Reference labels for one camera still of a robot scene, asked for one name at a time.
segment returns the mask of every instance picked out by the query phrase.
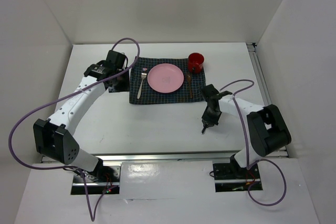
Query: black checkered placemat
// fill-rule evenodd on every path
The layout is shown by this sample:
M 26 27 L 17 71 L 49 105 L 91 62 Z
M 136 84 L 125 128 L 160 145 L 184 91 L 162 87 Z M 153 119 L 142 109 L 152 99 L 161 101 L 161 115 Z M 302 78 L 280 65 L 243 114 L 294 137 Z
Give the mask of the black checkered placemat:
M 141 96 L 137 99 L 138 90 L 141 83 L 142 68 L 147 68 L 149 71 L 158 64 L 169 63 L 179 67 L 184 75 L 184 82 L 182 86 L 173 93 L 162 94 L 154 91 L 148 84 L 147 78 L 142 84 Z M 204 69 L 201 73 L 193 74 L 191 81 L 191 88 L 193 91 L 193 98 L 190 98 L 189 86 L 186 80 L 186 73 L 188 72 L 188 59 L 152 59 L 139 58 L 131 70 L 130 80 L 130 103 L 132 104 L 162 104 L 162 103 L 177 103 L 177 102 L 200 102 L 203 101 L 201 89 L 205 87 Z

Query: mug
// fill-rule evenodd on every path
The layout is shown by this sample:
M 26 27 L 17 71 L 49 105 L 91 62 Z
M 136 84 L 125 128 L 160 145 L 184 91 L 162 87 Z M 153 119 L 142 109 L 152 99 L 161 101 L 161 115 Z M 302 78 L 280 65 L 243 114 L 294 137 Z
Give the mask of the mug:
M 188 57 L 188 70 L 190 73 L 200 73 L 203 68 L 204 57 L 194 52 Z

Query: plate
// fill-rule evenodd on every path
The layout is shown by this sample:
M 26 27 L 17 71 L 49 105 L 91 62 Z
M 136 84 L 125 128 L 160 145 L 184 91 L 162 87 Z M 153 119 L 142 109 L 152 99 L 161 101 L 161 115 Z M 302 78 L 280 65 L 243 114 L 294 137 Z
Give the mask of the plate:
M 179 89 L 184 81 L 183 72 L 173 64 L 159 64 L 148 73 L 148 84 L 157 92 L 171 93 Z

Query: brown spoon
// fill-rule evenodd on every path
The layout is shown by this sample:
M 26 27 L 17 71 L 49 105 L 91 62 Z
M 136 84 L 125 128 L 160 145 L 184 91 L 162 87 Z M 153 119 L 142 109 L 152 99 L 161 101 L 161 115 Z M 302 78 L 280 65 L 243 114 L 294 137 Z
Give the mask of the brown spoon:
M 189 84 L 189 91 L 190 91 L 190 98 L 192 99 L 193 98 L 193 92 L 191 90 L 191 73 L 187 73 L 187 82 Z

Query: wall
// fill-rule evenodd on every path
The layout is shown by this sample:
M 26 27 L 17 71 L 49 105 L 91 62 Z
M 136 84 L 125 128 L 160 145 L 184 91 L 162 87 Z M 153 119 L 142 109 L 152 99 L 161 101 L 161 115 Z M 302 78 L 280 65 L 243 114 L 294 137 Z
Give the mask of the wall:
M 257 47 L 321 224 L 336 213 L 336 0 L 283 0 Z
M 71 44 L 43 0 L 0 0 L 0 223 L 13 223 L 29 169 L 15 163 L 7 139 L 29 110 L 58 96 Z M 32 116 L 14 135 L 19 157 L 36 161 L 33 123 L 52 108 Z
M 74 44 L 256 42 L 281 0 L 46 0 Z

